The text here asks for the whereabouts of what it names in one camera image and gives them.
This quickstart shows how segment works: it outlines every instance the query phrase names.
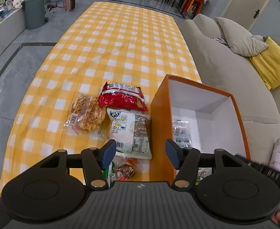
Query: metal screw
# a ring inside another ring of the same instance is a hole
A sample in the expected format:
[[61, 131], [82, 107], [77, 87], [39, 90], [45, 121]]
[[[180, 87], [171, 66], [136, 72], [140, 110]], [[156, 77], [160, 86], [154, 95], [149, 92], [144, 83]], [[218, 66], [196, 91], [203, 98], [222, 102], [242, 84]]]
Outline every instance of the metal screw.
[[186, 180], [178, 180], [175, 183], [175, 186], [177, 186], [178, 188], [186, 188], [190, 185], [190, 183]]
[[106, 182], [103, 180], [93, 180], [90, 184], [95, 188], [101, 188], [105, 186]]

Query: door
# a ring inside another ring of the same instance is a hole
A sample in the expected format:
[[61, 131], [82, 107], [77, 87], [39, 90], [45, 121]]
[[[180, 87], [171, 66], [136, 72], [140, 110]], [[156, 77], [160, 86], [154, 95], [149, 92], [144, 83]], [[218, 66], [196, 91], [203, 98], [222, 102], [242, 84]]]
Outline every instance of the door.
[[269, 0], [232, 0], [223, 17], [250, 29]]

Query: barcode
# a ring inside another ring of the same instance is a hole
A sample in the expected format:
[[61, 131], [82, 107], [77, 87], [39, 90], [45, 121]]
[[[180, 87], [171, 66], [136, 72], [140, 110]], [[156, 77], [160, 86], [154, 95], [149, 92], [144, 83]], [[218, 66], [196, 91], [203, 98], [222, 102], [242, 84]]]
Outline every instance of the barcode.
[[188, 139], [176, 139], [176, 143], [189, 143]]
[[116, 142], [116, 143], [117, 143], [117, 147], [118, 147], [118, 148], [121, 148], [121, 149], [123, 148], [124, 143], [121, 143], [121, 142]]
[[74, 126], [74, 124], [77, 120], [77, 117], [78, 117], [78, 114], [71, 114], [71, 117], [70, 117], [70, 125], [71, 126]]

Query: packaged food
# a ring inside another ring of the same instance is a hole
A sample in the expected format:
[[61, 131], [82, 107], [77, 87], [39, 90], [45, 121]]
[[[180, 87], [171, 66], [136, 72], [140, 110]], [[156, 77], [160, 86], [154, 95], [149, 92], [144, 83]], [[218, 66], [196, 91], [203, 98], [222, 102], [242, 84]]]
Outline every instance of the packaged food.
[[98, 98], [80, 94], [72, 104], [65, 126], [81, 133], [82, 131], [98, 131], [106, 116], [106, 107], [99, 106]]
[[99, 95], [99, 105], [147, 111], [141, 88], [119, 83], [105, 83]]
[[181, 148], [191, 147], [190, 126], [188, 121], [173, 120], [174, 142]]
[[107, 109], [111, 120], [109, 139], [117, 143], [116, 156], [152, 159], [149, 135], [150, 116], [137, 111]]
[[201, 180], [212, 174], [212, 168], [198, 168], [198, 174], [195, 185], [198, 185]]
[[115, 175], [113, 173], [114, 171], [114, 166], [115, 164], [113, 162], [110, 163], [109, 167], [105, 170], [103, 170], [103, 175], [105, 177], [105, 179], [107, 180], [108, 183], [108, 187], [110, 188], [111, 186], [111, 182], [112, 182], [112, 176]]
[[115, 157], [115, 180], [124, 181], [126, 179], [134, 177], [137, 173], [136, 167], [133, 162], [124, 157]]

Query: door handle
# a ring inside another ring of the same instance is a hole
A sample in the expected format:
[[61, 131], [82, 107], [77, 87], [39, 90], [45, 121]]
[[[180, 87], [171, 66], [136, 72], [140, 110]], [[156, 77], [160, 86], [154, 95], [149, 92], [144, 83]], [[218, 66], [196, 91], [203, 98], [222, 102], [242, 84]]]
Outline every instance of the door handle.
[[257, 18], [257, 16], [258, 16], [259, 12], [260, 12], [260, 10], [258, 9], [258, 10], [256, 11], [255, 15], [254, 15], [254, 19], [256, 19], [256, 18]]

